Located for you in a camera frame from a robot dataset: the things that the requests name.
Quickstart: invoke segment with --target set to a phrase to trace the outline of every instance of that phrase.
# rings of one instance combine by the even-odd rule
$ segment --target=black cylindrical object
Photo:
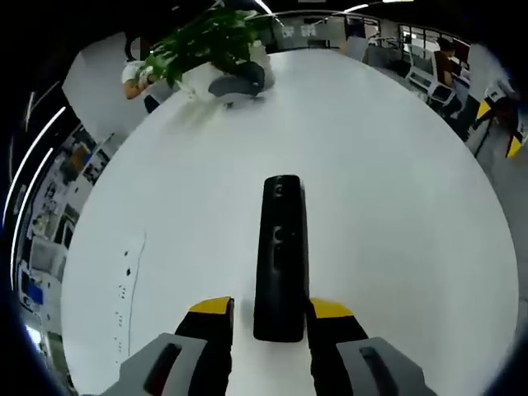
[[[304,194],[297,176],[264,182],[253,336],[299,342],[304,335],[308,267]]]

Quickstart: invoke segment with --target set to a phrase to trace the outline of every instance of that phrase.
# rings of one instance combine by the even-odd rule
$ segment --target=green leaves
[[[250,59],[249,48],[257,38],[247,21],[251,15],[228,8],[208,11],[157,43],[145,64],[171,87],[184,72],[207,62],[230,73],[237,62]]]

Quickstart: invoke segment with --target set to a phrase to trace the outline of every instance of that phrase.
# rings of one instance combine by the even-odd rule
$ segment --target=table surface
[[[116,258],[142,245],[130,353],[188,308],[235,298],[229,395],[314,394],[307,342],[252,339],[262,187],[306,191],[310,294],[352,309],[439,394],[476,394],[516,326],[512,239],[487,178],[448,125],[374,69],[338,53],[273,54],[264,100],[226,109],[176,93],[103,172],[64,272],[65,355],[80,393],[118,378],[108,329]]]

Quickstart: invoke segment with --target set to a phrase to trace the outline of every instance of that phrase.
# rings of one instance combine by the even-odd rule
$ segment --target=desk
[[[95,185],[61,300],[78,392],[118,378],[114,308],[133,250],[131,354],[174,332],[193,304],[231,295],[227,394],[314,394],[306,340],[252,338],[263,183],[294,173],[306,190],[310,294],[347,305],[439,394],[478,393],[512,341],[518,299],[512,239],[479,165],[427,105],[365,64],[309,49],[271,65],[263,101],[226,109],[175,93]]]

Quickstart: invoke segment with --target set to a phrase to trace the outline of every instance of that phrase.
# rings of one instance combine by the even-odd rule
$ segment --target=yellow object
[[[521,149],[521,141],[515,136],[511,140],[510,149],[508,150],[507,158],[513,157],[517,151]]]
[[[478,108],[477,120],[490,110],[492,110],[492,108],[489,106],[489,104],[485,100],[481,101],[480,107]]]
[[[218,299],[205,299],[201,303],[193,305],[189,312],[198,312],[200,314],[220,314],[227,312],[228,302],[231,297],[219,297]]]
[[[344,316],[353,316],[354,313],[342,304],[326,301],[324,299],[310,299],[315,310],[315,317],[321,318],[342,318]]]

